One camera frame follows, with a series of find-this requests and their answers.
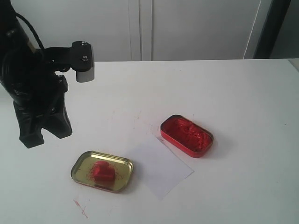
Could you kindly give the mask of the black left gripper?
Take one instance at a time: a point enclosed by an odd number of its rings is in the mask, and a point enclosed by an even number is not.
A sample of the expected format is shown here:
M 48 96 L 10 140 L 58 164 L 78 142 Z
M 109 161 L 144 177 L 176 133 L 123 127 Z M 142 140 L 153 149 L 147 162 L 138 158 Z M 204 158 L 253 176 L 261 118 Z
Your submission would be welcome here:
M 19 140 L 26 148 L 44 144 L 41 128 L 59 139 L 72 135 L 64 94 L 68 84 L 64 76 L 69 64 L 58 58 L 63 48 L 48 48 L 32 53 L 25 48 L 13 49 L 4 56 L 4 87 L 14 100 L 20 128 Z

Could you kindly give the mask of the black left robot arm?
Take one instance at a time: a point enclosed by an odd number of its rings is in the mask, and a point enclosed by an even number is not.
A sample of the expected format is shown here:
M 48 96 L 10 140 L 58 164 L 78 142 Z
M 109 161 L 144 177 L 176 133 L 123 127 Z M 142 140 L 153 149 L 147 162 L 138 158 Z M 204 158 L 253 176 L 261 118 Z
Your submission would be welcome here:
M 19 139 L 27 148 L 44 143 L 42 129 L 62 139 L 72 134 L 64 94 L 64 75 L 69 65 L 55 64 L 41 45 L 36 49 L 23 30 L 9 0 L 0 2 L 0 83 L 13 99 L 20 129 Z

